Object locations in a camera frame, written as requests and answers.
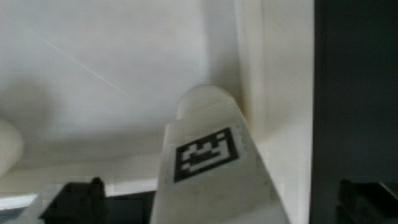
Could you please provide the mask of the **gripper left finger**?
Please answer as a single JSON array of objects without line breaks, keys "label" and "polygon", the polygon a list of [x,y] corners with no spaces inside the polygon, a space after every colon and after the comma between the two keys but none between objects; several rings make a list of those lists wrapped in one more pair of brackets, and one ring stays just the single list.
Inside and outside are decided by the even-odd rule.
[{"label": "gripper left finger", "polygon": [[40,193],[15,224],[107,224],[105,183],[70,182]]}]

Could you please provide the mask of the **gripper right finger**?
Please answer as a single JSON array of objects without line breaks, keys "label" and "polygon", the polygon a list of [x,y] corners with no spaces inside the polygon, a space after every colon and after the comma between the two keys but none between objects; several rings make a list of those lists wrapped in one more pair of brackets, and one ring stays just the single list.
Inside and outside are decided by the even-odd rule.
[{"label": "gripper right finger", "polygon": [[398,183],[342,180],[336,224],[398,224]]}]

